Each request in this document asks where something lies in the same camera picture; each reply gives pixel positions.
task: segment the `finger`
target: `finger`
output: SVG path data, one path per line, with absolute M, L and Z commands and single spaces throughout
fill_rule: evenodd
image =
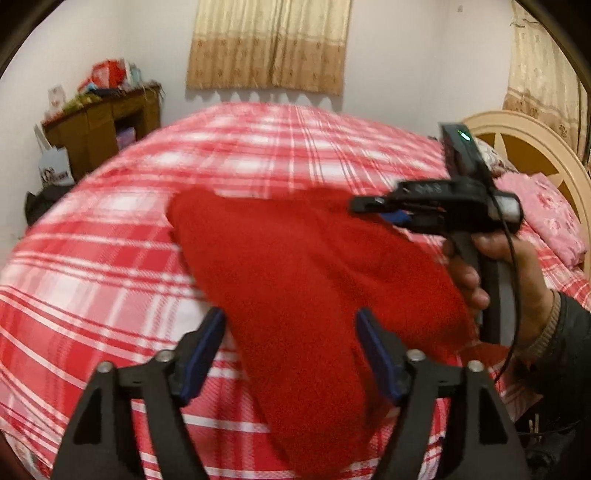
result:
M 452 258 L 456 255 L 456 246 L 449 238 L 443 242 L 443 255 L 447 258 Z
M 491 304 L 491 298 L 481 288 L 477 288 L 470 299 L 470 306 L 478 310 L 485 310 Z
M 485 310 L 491 303 L 491 298 L 481 288 L 461 288 L 460 292 L 466 305 L 472 309 Z
M 480 284 L 480 277 L 476 270 L 458 256 L 449 261 L 447 272 L 458 288 L 474 289 Z
M 472 236 L 474 245 L 476 248 L 489 258 L 493 260 L 504 260 L 505 262 L 511 263 L 511 249 L 509 248 L 509 242 L 504 233 L 492 233 L 488 235 L 474 235 Z M 528 260 L 530 257 L 536 258 L 534 247 L 523 240 L 518 239 L 516 236 L 512 236 L 513 248 L 515 249 L 515 255 L 519 263 Z

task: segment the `white paper bag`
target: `white paper bag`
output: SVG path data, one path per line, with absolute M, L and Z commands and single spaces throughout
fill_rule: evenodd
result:
M 68 151 L 65 148 L 52 147 L 38 125 L 34 130 L 41 149 L 39 175 L 41 175 L 43 188 L 49 185 L 74 185 Z

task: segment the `wooden headboard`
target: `wooden headboard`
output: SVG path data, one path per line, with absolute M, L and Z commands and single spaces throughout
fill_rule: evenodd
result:
M 492 111 L 464 120 L 472 134 L 507 158 L 520 172 L 543 173 L 561 191 L 591 245 L 591 179 L 573 150 L 549 127 L 523 113 Z M 582 265 L 591 280 L 591 251 Z

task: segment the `curtain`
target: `curtain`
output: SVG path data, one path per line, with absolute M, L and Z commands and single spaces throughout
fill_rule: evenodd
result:
M 503 108 L 545 123 L 587 164 L 587 92 L 546 29 L 515 0 L 513 10 L 515 37 Z
M 187 87 L 269 88 L 281 0 L 200 0 Z
M 284 0 L 273 85 L 342 95 L 350 0 Z
M 187 87 L 341 95 L 350 0 L 200 0 Z

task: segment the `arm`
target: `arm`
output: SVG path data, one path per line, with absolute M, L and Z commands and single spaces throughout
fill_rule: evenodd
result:
M 488 257 L 511 261 L 504 235 L 476 236 L 474 242 Z M 536 392 L 561 411 L 579 414 L 591 399 L 591 313 L 546 287 L 531 244 L 514 238 L 514 247 L 522 297 L 517 354 L 531 364 L 528 381 Z M 487 308 L 489 299 L 476 271 L 454 255 L 451 243 L 446 242 L 444 253 L 468 308 L 472 313 Z
M 528 382 L 549 404 L 578 417 L 591 404 L 591 313 L 564 294 L 556 297 L 557 319 L 530 347 Z

